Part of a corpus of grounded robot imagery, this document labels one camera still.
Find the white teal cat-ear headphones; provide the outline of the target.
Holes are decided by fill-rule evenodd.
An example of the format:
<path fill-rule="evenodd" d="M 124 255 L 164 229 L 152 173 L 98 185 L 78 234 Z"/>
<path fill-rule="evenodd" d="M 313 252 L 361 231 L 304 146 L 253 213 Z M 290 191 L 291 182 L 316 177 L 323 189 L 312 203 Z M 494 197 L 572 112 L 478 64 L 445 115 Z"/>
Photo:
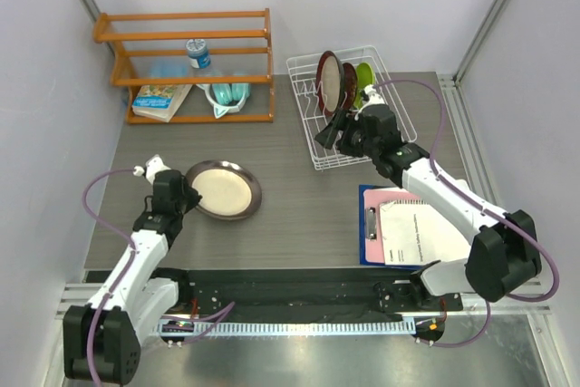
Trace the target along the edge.
<path fill-rule="evenodd" d="M 197 84 L 205 93 L 213 110 L 214 118 L 219 120 L 228 114 L 239 113 L 250 97 L 249 83 L 213 83 Z"/>

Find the small brown rimmed plate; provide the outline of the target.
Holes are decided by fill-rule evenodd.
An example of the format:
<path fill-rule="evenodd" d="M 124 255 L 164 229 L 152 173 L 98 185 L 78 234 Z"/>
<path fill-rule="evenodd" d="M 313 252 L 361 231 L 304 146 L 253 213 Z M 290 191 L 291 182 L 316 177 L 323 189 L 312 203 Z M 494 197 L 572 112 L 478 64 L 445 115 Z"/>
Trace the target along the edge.
<path fill-rule="evenodd" d="M 353 107 L 357 95 L 357 73 L 351 63 L 343 63 L 344 72 L 344 100 L 343 108 L 350 110 Z"/>

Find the white wire dish rack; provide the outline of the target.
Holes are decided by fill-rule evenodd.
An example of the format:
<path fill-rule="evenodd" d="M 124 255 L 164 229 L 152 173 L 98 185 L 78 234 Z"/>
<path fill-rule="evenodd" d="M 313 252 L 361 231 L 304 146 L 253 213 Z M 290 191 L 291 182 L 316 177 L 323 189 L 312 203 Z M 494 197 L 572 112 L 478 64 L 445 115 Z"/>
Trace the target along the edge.
<path fill-rule="evenodd" d="M 358 66 L 360 63 L 368 63 L 373 69 L 377 82 L 389 81 L 392 78 L 379 52 L 372 45 L 336 50 L 334 53 L 341 62 L 351 63 L 353 66 Z M 322 131 L 331 119 L 329 116 L 324 115 L 323 110 L 318 107 L 315 76 L 321 57 L 320 53 L 311 53 L 290 57 L 286 60 L 295 101 L 311 154 L 311 161 L 317 170 L 365 163 L 368 161 L 367 158 L 353 158 L 342 155 L 337 149 L 325 149 L 314 140 L 314 136 Z M 417 131 L 401 100 L 397 86 L 395 84 L 382 86 L 380 94 L 395 113 L 402 138 L 408 142 L 416 141 L 418 138 Z"/>

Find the paperback book with blue cover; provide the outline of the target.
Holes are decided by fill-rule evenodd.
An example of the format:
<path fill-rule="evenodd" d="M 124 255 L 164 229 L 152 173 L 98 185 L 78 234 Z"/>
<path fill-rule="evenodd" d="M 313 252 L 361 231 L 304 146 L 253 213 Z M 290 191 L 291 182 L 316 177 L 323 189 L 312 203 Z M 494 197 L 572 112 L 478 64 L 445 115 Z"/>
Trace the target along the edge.
<path fill-rule="evenodd" d="M 132 111 L 138 116 L 170 122 L 191 88 L 191 84 L 143 85 L 131 105 Z"/>

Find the orange wooden shelf rack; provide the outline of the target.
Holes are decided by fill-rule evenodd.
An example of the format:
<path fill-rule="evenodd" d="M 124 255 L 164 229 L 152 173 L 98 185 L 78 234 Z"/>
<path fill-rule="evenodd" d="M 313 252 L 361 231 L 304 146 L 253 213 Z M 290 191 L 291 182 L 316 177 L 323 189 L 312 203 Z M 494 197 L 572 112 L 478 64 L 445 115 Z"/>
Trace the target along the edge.
<path fill-rule="evenodd" d="M 111 84 L 127 89 L 129 124 L 159 123 L 136 115 L 131 108 L 143 85 L 191 84 L 187 96 L 197 112 L 175 114 L 173 123 L 271 122 L 275 117 L 275 98 L 268 98 L 266 111 L 251 111 L 248 101 L 235 114 L 217 120 L 205 93 L 197 84 L 249 83 L 252 90 L 273 88 L 274 60 L 271 14 L 269 9 L 235 12 L 200 12 L 107 15 L 100 14 L 92 38 L 107 44 L 114 53 Z M 213 64 L 221 77 L 199 78 L 185 49 L 188 39 L 205 39 Z"/>

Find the white printed manual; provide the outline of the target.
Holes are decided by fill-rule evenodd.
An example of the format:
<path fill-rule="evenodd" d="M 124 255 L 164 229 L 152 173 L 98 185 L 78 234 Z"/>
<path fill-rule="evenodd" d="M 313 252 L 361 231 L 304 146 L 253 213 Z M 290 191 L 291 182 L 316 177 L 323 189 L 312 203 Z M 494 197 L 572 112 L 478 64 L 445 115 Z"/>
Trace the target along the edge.
<path fill-rule="evenodd" d="M 466 238 L 435 208 L 420 200 L 382 203 L 378 218 L 387 266 L 425 266 L 469 255 Z"/>

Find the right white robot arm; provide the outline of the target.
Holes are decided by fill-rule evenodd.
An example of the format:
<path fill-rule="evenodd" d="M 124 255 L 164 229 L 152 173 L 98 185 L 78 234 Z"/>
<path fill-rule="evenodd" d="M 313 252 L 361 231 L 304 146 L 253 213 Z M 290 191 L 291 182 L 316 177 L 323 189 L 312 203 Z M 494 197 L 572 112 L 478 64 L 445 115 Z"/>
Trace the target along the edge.
<path fill-rule="evenodd" d="M 462 188 L 425 149 L 402 138 L 387 105 L 339 110 L 314 139 L 343 155 L 369 158 L 381 176 L 434 207 L 468 241 L 467 258 L 437 260 L 415 273 L 409 297 L 417 308 L 431 309 L 452 293 L 475 293 L 495 303 L 541 272 L 533 219 Z"/>

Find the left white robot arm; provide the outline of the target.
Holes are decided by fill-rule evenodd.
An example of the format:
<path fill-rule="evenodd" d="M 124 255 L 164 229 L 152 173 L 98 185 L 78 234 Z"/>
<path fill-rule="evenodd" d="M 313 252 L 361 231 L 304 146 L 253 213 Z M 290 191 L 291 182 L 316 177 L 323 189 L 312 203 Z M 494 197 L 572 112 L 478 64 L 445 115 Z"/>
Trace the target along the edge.
<path fill-rule="evenodd" d="M 161 169 L 150 179 L 151 195 L 125 237 L 128 245 L 101 288 L 63 317 L 63 369 L 68 379 L 124 385 L 139 367 L 142 346 L 168 310 L 186 312 L 192 290 L 155 276 L 183 228 L 184 216 L 201 200 L 186 177 Z"/>

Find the large brown rimmed cream plate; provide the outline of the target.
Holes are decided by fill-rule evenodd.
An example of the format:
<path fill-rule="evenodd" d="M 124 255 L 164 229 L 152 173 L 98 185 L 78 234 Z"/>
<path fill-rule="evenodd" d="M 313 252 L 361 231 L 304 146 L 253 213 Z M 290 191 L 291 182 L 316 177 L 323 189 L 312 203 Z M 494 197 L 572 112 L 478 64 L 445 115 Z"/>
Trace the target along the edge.
<path fill-rule="evenodd" d="M 196 210 L 211 218 L 246 219 L 261 207 L 261 185 L 253 173 L 236 163 L 201 161 L 187 171 L 186 179 L 201 196 Z"/>

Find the clear water bottle blue cap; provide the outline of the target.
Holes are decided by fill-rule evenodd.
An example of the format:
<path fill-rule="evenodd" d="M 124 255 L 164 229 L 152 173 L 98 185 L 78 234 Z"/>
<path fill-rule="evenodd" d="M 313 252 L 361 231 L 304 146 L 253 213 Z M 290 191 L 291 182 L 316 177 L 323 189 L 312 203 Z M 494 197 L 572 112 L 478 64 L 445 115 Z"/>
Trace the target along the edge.
<path fill-rule="evenodd" d="M 205 39 L 188 39 L 185 43 L 193 75 L 199 78 L 221 77 L 222 72 L 213 64 Z"/>

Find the green plastic plate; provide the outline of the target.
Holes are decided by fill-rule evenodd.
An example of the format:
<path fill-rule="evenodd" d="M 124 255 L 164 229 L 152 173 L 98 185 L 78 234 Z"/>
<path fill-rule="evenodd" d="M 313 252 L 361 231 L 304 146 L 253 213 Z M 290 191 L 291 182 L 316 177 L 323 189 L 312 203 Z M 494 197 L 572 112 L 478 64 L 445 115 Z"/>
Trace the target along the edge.
<path fill-rule="evenodd" d="M 368 85 L 375 83 L 374 70 L 369 63 L 359 63 L 355 68 L 357 76 L 356 96 L 353 102 L 355 109 L 363 106 L 363 90 Z"/>

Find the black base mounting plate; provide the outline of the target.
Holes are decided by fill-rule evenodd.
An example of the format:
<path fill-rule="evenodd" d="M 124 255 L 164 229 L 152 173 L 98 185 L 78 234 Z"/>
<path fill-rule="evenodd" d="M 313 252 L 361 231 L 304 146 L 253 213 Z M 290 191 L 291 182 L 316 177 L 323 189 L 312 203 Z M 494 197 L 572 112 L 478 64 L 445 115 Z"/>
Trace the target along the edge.
<path fill-rule="evenodd" d="M 399 320 L 406 314 L 457 313 L 457 292 L 429 296 L 409 270 L 359 268 L 190 269 L 151 273 L 177 288 L 171 314 L 208 317 L 232 305 L 235 323 L 337 324 Z"/>

